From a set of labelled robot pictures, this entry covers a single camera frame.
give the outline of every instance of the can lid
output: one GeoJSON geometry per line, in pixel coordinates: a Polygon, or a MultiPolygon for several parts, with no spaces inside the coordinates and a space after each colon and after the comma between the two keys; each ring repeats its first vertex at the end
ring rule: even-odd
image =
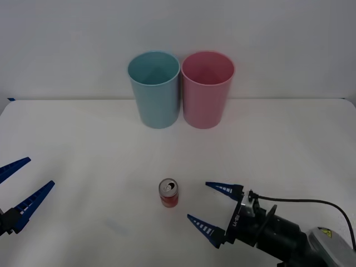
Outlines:
{"type": "Polygon", "coordinates": [[[166,178],[160,182],[160,195],[163,197],[172,197],[178,192],[178,184],[171,178],[166,178]]]}

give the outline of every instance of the blue cup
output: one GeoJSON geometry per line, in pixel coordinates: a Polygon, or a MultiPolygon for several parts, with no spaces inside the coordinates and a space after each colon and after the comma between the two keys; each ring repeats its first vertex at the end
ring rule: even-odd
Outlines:
{"type": "Polygon", "coordinates": [[[178,59],[150,51],[135,57],[127,70],[142,122],[156,129],[171,126],[180,107],[178,59]]]}

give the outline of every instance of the red soda can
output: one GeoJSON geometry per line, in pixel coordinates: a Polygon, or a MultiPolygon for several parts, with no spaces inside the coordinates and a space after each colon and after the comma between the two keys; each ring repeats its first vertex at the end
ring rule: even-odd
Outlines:
{"type": "Polygon", "coordinates": [[[178,204],[178,184],[171,178],[160,182],[159,193],[164,207],[175,207],[178,204]]]}

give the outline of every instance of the plastic cup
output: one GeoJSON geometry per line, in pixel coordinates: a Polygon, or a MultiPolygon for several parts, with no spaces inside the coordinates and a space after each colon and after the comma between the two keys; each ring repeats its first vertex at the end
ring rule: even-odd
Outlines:
{"type": "Polygon", "coordinates": [[[232,60],[218,52],[202,51],[184,60],[183,111],[191,126],[207,129],[219,124],[234,73],[232,60]]]}
{"type": "Polygon", "coordinates": [[[127,70],[142,122],[157,129],[171,126],[180,107],[178,59],[150,51],[135,57],[127,70]]]}

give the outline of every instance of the table surface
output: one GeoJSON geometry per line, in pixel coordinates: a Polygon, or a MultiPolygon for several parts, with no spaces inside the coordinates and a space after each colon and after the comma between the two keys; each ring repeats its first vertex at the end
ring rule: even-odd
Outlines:
{"type": "MultiPolygon", "coordinates": [[[[215,249],[189,222],[187,213],[226,229],[233,213],[236,203],[205,181],[328,200],[356,222],[356,110],[346,100],[229,100],[209,130],[182,115],[148,128],[134,100],[14,101],[0,116],[0,166],[26,156],[0,186],[2,210],[56,185],[20,234],[1,236],[1,267],[276,266],[239,241],[215,249]],[[180,187],[173,209],[158,194],[166,177],[180,187]]],[[[276,214],[350,243],[332,207],[278,203],[276,214]]]]}

